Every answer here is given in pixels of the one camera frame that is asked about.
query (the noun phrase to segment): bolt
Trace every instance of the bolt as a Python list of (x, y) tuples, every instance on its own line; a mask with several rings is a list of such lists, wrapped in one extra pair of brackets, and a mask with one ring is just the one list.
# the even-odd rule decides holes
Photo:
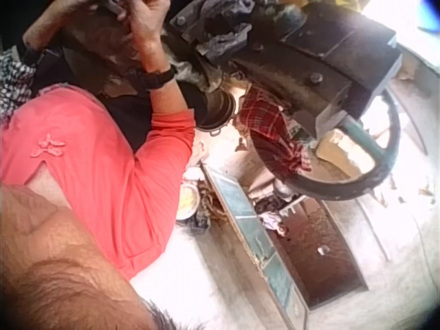
[(309, 77), (309, 81), (313, 85), (319, 85), (323, 80), (324, 80), (324, 77), (319, 72), (314, 72)]
[(176, 23), (178, 26), (183, 26), (186, 24), (186, 18), (184, 16), (177, 17)]
[(254, 52), (262, 52), (264, 50), (264, 46), (261, 45), (260, 43), (255, 43), (251, 46), (252, 50)]

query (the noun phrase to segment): dark hair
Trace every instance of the dark hair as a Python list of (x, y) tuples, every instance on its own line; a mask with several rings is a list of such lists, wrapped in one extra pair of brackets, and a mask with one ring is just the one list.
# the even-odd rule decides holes
[(154, 303), (145, 302), (145, 305), (153, 317), (157, 330), (204, 330), (202, 325), (197, 325), (195, 327), (184, 327), (178, 325), (167, 311), (161, 311)]
[[(143, 330), (152, 323), (157, 330), (203, 329), (202, 326), (190, 328), (176, 324), (167, 312), (151, 302), (145, 304), (151, 315), (149, 321), (145, 313), (131, 313), (127, 305), (129, 302), (113, 300), (84, 280), (82, 275), (67, 271), (73, 267), (80, 265), (71, 260), (35, 264), (21, 277), (19, 290), (7, 283), (7, 276), (2, 276), (1, 329), (92, 330), (117, 327), (121, 330)], [(5, 275), (6, 271), (6, 267), (2, 267), (1, 275)]]

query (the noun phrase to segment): small container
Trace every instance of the small container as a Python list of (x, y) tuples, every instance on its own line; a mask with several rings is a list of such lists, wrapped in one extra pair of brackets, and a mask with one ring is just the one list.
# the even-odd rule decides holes
[(179, 207), (176, 220), (185, 221), (195, 215), (200, 204), (199, 189), (193, 184), (180, 185)]

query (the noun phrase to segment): hand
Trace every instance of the hand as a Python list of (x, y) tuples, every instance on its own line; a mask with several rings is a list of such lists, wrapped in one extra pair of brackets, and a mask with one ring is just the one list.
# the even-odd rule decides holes
[(127, 0), (133, 38), (140, 48), (160, 44), (170, 0)]

